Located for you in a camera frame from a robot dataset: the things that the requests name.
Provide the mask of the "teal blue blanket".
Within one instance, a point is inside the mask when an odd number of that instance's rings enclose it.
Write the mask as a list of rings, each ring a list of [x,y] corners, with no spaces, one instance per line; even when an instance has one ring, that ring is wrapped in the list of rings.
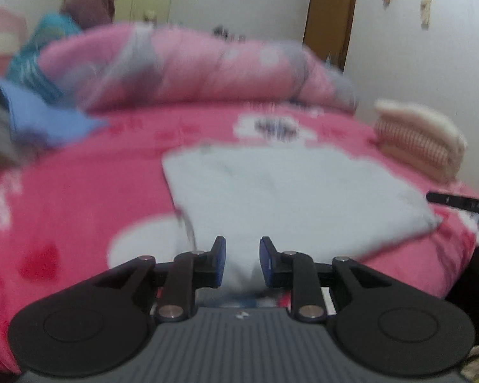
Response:
[[[40,54],[51,43],[81,32],[79,25],[67,14],[44,15],[27,42],[13,56],[6,78],[40,95],[48,104],[56,103],[62,94],[40,70]]]

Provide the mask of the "beige folded garment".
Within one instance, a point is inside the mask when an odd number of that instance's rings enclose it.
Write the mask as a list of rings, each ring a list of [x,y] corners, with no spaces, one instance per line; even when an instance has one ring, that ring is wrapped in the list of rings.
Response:
[[[448,184],[456,181],[455,174],[446,166],[436,167],[394,144],[383,143],[380,146],[380,150],[385,156],[390,156],[394,160],[404,163],[439,184]]]

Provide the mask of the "brown wooden door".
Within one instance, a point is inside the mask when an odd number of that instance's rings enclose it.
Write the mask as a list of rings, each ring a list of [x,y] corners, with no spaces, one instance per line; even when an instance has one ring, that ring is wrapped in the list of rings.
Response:
[[[355,0],[310,0],[304,45],[343,70],[349,49]]]

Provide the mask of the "pink white headboard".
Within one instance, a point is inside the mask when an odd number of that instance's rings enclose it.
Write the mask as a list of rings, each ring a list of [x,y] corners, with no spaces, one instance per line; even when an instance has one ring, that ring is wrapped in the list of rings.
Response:
[[[7,73],[13,56],[27,39],[27,21],[21,15],[0,7],[0,75]]]

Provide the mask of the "pink grey rolled duvet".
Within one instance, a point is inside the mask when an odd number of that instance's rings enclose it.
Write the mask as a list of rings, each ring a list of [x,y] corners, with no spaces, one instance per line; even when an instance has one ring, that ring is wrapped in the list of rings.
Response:
[[[83,111],[187,102],[292,102],[352,113],[355,90],[297,41],[226,41],[179,26],[122,23],[40,52],[54,103]]]

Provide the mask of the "blue cloth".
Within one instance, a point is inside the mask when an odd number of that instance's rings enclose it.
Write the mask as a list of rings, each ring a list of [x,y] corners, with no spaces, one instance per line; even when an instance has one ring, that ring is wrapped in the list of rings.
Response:
[[[108,122],[74,108],[49,106],[40,95],[0,77],[0,91],[9,112],[12,140],[58,148],[86,139]]]

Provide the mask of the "cream folded fleece garment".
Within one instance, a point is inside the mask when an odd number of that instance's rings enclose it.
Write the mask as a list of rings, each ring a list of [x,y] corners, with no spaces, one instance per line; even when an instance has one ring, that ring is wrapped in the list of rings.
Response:
[[[388,118],[422,129],[437,139],[445,141],[456,151],[464,155],[467,150],[467,139],[462,131],[447,116],[428,106],[411,102],[379,99],[375,102],[375,110],[379,118]]]

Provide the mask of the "pink floral bed blanket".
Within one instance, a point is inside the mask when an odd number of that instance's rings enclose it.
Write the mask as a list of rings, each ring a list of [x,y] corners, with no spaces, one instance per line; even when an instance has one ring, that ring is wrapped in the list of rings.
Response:
[[[430,190],[434,183],[383,156],[373,130],[337,112],[287,105],[155,106],[109,115],[110,127],[41,159],[0,172],[0,379],[17,372],[7,326],[26,304],[141,252],[181,251],[183,229],[164,179],[169,150],[238,144],[238,125],[283,119],[294,140],[332,144]]]

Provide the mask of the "clutter behind duvet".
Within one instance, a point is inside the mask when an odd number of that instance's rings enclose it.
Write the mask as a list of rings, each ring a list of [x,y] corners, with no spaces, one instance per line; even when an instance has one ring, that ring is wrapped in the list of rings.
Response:
[[[245,42],[247,37],[245,35],[237,35],[225,28],[223,25],[218,25],[213,28],[212,35],[221,38],[225,41]]]

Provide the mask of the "white shirt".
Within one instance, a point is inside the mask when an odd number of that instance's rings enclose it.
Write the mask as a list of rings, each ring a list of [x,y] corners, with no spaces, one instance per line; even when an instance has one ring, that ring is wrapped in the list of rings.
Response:
[[[163,157],[175,207],[194,243],[226,239],[221,292],[265,287],[259,242],[328,263],[361,258],[434,231],[421,191],[376,162],[331,146],[208,146]]]

